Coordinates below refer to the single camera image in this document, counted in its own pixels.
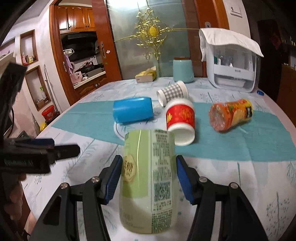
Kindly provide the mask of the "person's left hand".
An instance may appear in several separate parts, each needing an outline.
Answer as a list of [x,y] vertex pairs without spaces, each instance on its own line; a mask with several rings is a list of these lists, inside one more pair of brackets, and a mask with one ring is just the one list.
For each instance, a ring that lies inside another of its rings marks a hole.
[[22,216],[23,187],[21,182],[26,180],[26,178],[26,174],[20,174],[18,176],[18,182],[9,194],[11,202],[4,206],[5,212],[10,216],[10,219],[14,221],[18,221]]

